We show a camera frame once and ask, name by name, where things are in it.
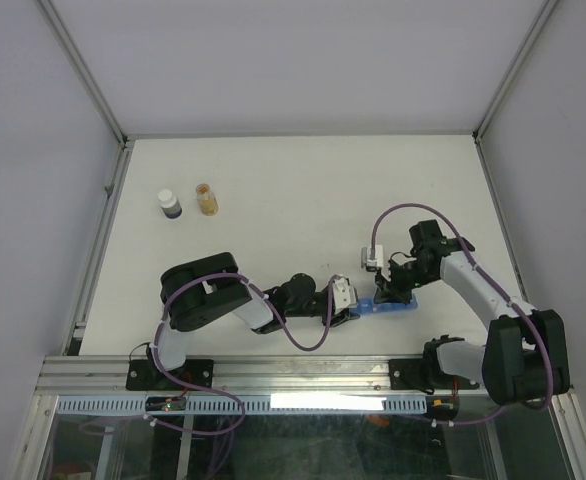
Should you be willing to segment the white cap pill bottle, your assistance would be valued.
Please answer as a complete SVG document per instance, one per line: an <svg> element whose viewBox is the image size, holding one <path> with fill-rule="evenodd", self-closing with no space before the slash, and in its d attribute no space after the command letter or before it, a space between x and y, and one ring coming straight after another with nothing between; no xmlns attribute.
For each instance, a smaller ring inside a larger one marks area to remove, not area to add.
<svg viewBox="0 0 586 480"><path fill-rule="evenodd" d="M163 189L157 194L159 206L169 219L176 219L182 214L182 206L177 196L170 189Z"/></svg>

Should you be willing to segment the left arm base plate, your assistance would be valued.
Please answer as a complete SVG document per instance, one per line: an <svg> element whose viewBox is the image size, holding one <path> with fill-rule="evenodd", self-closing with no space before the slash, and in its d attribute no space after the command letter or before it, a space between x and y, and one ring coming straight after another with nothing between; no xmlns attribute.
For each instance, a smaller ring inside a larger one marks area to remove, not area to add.
<svg viewBox="0 0 586 480"><path fill-rule="evenodd" d="M150 358L130 360L126 378L127 391L177 391L185 388L184 383L199 387L211 387L214 361L212 359L187 359L182 366L170 370L175 382L162 373Z"/></svg>

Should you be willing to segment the blue weekly pill organizer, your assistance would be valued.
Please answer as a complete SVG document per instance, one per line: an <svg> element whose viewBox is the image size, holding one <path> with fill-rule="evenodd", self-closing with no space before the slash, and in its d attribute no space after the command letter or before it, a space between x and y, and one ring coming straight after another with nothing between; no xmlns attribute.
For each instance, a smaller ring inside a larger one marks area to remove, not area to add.
<svg viewBox="0 0 586 480"><path fill-rule="evenodd" d="M394 302L376 303L373 298L360 298L357 305L351 308L351 311L359 316L370 316L413 311L417 308L418 302L415 296L407 304Z"/></svg>

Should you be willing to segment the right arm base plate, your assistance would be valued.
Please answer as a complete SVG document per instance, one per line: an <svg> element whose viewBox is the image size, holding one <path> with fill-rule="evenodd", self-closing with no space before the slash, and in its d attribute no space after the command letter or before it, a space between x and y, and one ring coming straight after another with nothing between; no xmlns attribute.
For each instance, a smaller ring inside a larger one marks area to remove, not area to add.
<svg viewBox="0 0 586 480"><path fill-rule="evenodd" d="M433 395L436 390L477 390L479 385L460 376L445 373L437 358L437 349L444 344L463 341L462 337L443 335L426 342L419 357L392 358L388 376L392 390L417 390Z"/></svg>

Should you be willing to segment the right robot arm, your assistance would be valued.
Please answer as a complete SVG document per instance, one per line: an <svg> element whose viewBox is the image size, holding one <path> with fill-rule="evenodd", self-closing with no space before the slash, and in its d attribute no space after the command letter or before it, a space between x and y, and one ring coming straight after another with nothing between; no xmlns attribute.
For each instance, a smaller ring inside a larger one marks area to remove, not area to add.
<svg viewBox="0 0 586 480"><path fill-rule="evenodd" d="M405 381L425 393L464 379L482 385L499 406L542 408L571 387L564 322L553 309L541 310L509 295L474 256L463 237L447 238L435 220L409 230L407 262L379 261L381 248L365 252L374 272L377 304L407 304L416 289L443 282L452 288L486 329L482 344L442 335L423 347L419 364Z"/></svg>

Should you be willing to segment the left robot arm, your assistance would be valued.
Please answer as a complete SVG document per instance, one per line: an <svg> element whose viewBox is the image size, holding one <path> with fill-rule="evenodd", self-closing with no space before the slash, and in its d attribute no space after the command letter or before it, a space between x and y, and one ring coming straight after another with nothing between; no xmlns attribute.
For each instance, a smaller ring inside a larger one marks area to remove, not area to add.
<svg viewBox="0 0 586 480"><path fill-rule="evenodd" d="M282 330L287 336L291 334L288 319L317 317L323 333L315 345L304 347L291 341L305 352L319 349L331 328L360 317L356 289L344 276L331 277L319 290L311 276L297 273L280 285L261 290L239 272L229 252L174 266L161 275L160 283L162 316L147 346L147 375L165 389L181 380L189 335L228 314L255 334Z"/></svg>

